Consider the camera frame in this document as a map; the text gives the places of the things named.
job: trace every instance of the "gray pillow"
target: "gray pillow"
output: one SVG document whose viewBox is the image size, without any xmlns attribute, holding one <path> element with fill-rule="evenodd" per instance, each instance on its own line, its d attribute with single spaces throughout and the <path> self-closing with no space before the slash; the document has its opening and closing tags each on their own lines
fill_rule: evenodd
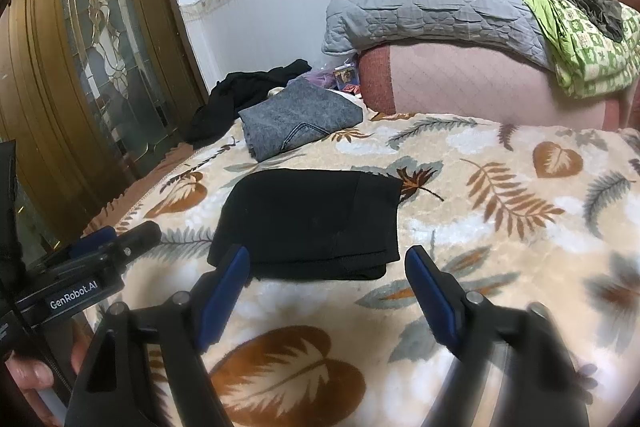
<svg viewBox="0 0 640 427">
<path fill-rule="evenodd" d="M 522 0 L 331 0 L 322 51 L 349 55 L 405 38 L 474 42 L 553 69 L 540 26 Z"/>
</svg>

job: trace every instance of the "label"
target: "label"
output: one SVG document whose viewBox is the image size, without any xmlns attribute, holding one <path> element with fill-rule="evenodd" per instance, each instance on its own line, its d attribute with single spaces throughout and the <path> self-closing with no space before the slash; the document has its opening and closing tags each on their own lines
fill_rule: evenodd
<svg viewBox="0 0 640 427">
<path fill-rule="evenodd" d="M 68 289 L 56 293 L 49 297 L 47 303 L 49 308 L 56 313 L 63 312 L 69 308 L 72 308 L 77 303 L 84 301 L 88 296 L 96 293 L 100 290 L 97 280 L 89 279 L 84 282 L 79 282 Z"/>
</svg>

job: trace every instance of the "green blanket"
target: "green blanket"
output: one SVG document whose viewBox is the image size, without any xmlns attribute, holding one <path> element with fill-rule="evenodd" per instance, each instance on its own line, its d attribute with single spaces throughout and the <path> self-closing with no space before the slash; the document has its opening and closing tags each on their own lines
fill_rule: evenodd
<svg viewBox="0 0 640 427">
<path fill-rule="evenodd" d="M 640 13 L 622 5 L 622 42 L 606 38 L 567 0 L 523 0 L 551 43 L 560 87 L 587 98 L 630 86 L 640 72 Z"/>
</svg>

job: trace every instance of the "floral blanket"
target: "floral blanket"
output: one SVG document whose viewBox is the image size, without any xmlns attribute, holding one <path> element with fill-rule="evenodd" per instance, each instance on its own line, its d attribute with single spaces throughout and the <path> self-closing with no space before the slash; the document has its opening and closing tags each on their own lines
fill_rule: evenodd
<svg viewBox="0 0 640 427">
<path fill-rule="evenodd" d="M 209 242 L 234 184 L 273 168 L 402 179 L 401 254 L 424 245 L 441 269 L 495 304 L 546 305 L 578 368 L 592 427 L 607 425 L 638 384 L 640 134 L 632 130 L 366 109 L 357 128 L 258 164 L 238 121 L 117 224 L 123 232 L 153 219 L 162 243 L 129 267 L 121 293 L 88 310 L 91 324 L 117 299 L 135 309 L 190 289 L 212 269 Z M 160 352 L 149 354 L 177 427 Z M 452 355 L 434 341 L 399 262 L 376 281 L 254 280 L 203 360 L 238 426 L 419 427 Z M 499 382 L 490 378 L 476 426 L 489 425 Z"/>
</svg>

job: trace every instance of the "human hand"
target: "human hand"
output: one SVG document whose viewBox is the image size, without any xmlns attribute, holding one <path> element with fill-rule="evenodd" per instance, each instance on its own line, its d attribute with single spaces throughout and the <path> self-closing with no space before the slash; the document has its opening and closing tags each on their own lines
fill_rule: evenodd
<svg viewBox="0 0 640 427">
<path fill-rule="evenodd" d="M 74 345 L 71 350 L 71 366 L 76 374 L 79 373 L 82 361 L 86 356 L 90 339 L 82 332 L 81 327 L 73 321 Z M 38 391 L 53 386 L 53 373 L 51 369 L 40 360 L 26 359 L 12 353 L 6 361 L 9 370 L 18 388 L 24 394 L 28 404 L 47 425 L 47 427 L 62 427 L 60 422 L 52 415 L 44 404 Z"/>
</svg>

